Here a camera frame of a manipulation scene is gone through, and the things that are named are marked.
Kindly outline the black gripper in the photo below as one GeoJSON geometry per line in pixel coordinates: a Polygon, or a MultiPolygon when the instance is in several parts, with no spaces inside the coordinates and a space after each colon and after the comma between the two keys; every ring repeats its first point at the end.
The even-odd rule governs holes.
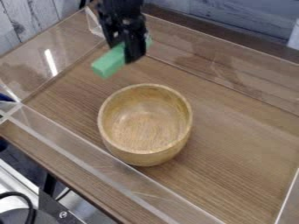
{"type": "Polygon", "coordinates": [[[100,0],[97,3],[97,20],[107,44],[113,48],[124,38],[127,64],[136,62],[145,55],[147,29],[124,29],[125,27],[137,29],[143,26],[145,22],[141,13],[143,4],[144,0],[100,0]]]}

